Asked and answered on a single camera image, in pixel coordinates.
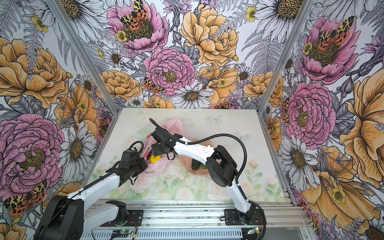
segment metal corner post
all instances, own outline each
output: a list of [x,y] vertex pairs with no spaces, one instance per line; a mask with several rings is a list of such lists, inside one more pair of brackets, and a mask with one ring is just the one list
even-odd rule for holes
[[265,93],[262,97],[262,101],[261,101],[259,108],[258,108],[259,113],[264,110],[266,104],[269,101],[269,98],[272,95],[273,89],[275,88],[275,86],[279,80],[279,77],[281,75],[281,71],[283,70],[285,63],[287,62],[287,60],[289,58],[290,51],[292,50],[292,48],[293,48],[293,46],[297,40],[298,35],[300,34],[301,30],[304,27],[305,22],[307,21],[308,15],[312,10],[313,4],[314,4],[314,0],[304,0],[302,5],[301,5],[300,11],[297,15],[293,29],[292,29],[291,33],[289,34],[287,41],[285,42],[283,51],[280,55],[279,60],[277,61],[275,69],[273,70],[271,81],[268,84],[268,86],[265,90]]
[[100,93],[104,97],[105,102],[107,103],[109,109],[112,112],[112,115],[116,116],[119,112],[119,108],[116,106],[111,95],[106,89],[104,82],[101,80],[100,74],[98,73],[93,62],[91,61],[91,58],[88,55],[88,52],[86,51],[82,40],[75,31],[73,24],[71,24],[71,20],[69,19],[63,6],[61,5],[60,0],[49,0],[46,1],[46,3],[54,14],[58,23],[60,24],[60,27],[64,31],[64,34],[68,37],[68,40],[72,44],[79,57],[82,59],[85,67],[88,69],[91,78],[95,81],[97,87],[99,88]]

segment orange peony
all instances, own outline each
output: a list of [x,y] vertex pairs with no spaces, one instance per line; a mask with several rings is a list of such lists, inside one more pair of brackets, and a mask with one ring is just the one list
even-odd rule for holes
[[144,103],[144,108],[175,108],[173,104],[166,98],[160,98],[157,95],[153,95],[152,98],[148,98],[149,103]]
[[361,218],[362,226],[358,233],[363,233],[369,228],[368,220],[380,218],[380,211],[375,210],[376,206],[362,195],[366,193],[361,184],[353,181],[356,171],[352,162],[337,147],[323,146],[319,151],[320,164],[316,166],[315,173],[320,185],[317,189],[310,186],[310,190],[301,192],[303,197],[316,213],[329,221],[337,215],[337,227],[345,228],[355,218]]
[[[113,99],[119,96],[129,100],[131,97],[142,94],[139,81],[131,78],[123,71],[105,71],[101,74],[101,79],[104,81]],[[99,90],[96,93],[99,98],[104,99]]]
[[271,136],[272,143],[275,146],[276,151],[280,148],[281,145],[282,131],[280,123],[281,119],[277,117],[270,117],[266,120],[266,127],[268,129],[269,136]]
[[240,77],[237,75],[237,68],[229,70],[217,66],[203,67],[196,74],[201,81],[209,81],[206,89],[213,89],[213,95],[210,96],[211,105],[224,101],[231,95],[230,92],[236,90],[236,84],[240,83]]
[[345,153],[353,158],[353,169],[362,181],[380,187],[384,180],[384,69],[358,81],[354,88],[354,105],[346,102],[356,114],[354,128],[340,135]]
[[[267,88],[269,81],[272,77],[272,71],[267,72],[266,74],[259,74],[258,76],[254,76],[250,79],[251,84],[244,86],[244,96],[246,98],[253,97],[256,98],[258,96],[263,96],[265,93],[265,89]],[[269,102],[272,104],[274,108],[279,105],[280,100],[283,98],[283,77],[279,77],[279,81],[277,85],[273,89],[273,93]]]
[[76,90],[71,87],[70,96],[60,98],[55,108],[56,123],[58,125],[73,125],[77,131],[81,122],[88,123],[88,130],[97,134],[97,112],[94,101],[88,97],[84,88],[77,84]]
[[4,240],[25,240],[26,227],[15,223],[12,228],[7,223],[0,223],[0,239]]
[[227,23],[227,17],[218,15],[209,5],[199,5],[199,14],[192,12],[184,15],[180,34],[188,42],[187,46],[196,46],[200,51],[200,63],[224,66],[229,58],[236,55],[236,44],[239,33],[235,30],[225,31],[219,37],[214,33]]
[[11,96],[8,104],[18,102],[23,94],[34,96],[49,108],[68,93],[67,73],[48,49],[38,46],[36,66],[28,76],[29,47],[21,39],[10,43],[0,38],[0,96]]

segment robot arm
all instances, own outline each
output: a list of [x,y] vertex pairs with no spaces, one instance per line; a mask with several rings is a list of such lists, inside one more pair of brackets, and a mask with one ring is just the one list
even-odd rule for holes
[[[152,145],[154,156],[168,155],[172,152],[191,157],[206,165],[212,180],[224,187],[233,199],[237,213],[235,220],[248,225],[254,219],[255,209],[258,207],[263,215],[261,224],[266,224],[260,206],[248,200],[237,183],[239,175],[237,164],[223,146],[213,148],[199,145],[181,135],[171,135],[152,119],[150,121],[157,126],[152,133],[152,137],[157,141]],[[133,147],[137,143],[142,145],[139,151]],[[136,177],[147,168],[145,160],[139,157],[142,149],[142,142],[133,143],[123,152],[121,161],[108,169],[104,176],[67,196],[53,197],[43,214],[34,240],[78,240],[83,232],[88,232],[106,222],[123,224],[127,221],[125,203],[111,200],[100,208],[92,210],[88,208],[109,191]]]

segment pink plastic bag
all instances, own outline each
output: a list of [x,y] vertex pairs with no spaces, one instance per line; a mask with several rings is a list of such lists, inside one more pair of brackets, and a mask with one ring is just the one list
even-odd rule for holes
[[[172,135],[175,133],[184,135],[183,124],[179,119],[171,119],[167,121],[164,124],[163,128],[165,128]],[[161,158],[158,161],[156,161],[155,163],[151,163],[150,161],[150,157],[152,155],[151,146],[154,143],[156,143],[156,140],[151,135],[148,135],[148,137],[144,141],[144,149],[141,154],[141,157],[146,159],[146,162],[148,165],[148,168],[144,171],[144,173],[147,174],[148,176],[161,174],[164,171],[164,168],[168,165],[168,163],[171,162],[171,160],[167,158],[167,155],[163,154],[161,155]],[[170,153],[168,154],[168,156],[170,159],[172,159],[174,157],[174,154]]]

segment pink peony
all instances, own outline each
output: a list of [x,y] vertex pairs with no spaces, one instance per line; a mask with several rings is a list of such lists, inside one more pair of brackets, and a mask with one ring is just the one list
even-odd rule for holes
[[172,48],[159,48],[144,60],[147,78],[153,84],[163,87],[165,95],[173,96],[175,91],[195,81],[192,60]]
[[116,6],[107,9],[108,24],[110,33],[116,35],[117,41],[121,42],[126,52],[125,55],[139,55],[143,52],[150,52],[158,47],[164,46],[168,40],[168,23],[166,17],[161,18],[153,4],[148,5],[143,0],[144,8],[148,9],[148,19],[140,25],[138,30],[124,28],[120,21],[121,17],[131,15],[134,4],[130,7],[123,5],[123,8]]
[[290,97],[285,131],[305,142],[310,150],[321,147],[333,131],[336,113],[332,96],[320,83],[300,83]]
[[349,37],[341,44],[330,43],[325,50],[319,49],[319,33],[332,32],[339,28],[342,22],[321,17],[310,30],[310,35],[305,38],[302,58],[296,63],[298,70],[309,76],[313,81],[322,81],[325,85],[336,82],[355,63],[358,54],[353,54],[356,49],[360,31],[355,32],[356,18],[349,29]]
[[52,187],[61,176],[58,168],[64,134],[51,120],[24,114],[0,123],[0,197],[3,201],[26,195],[46,181]]

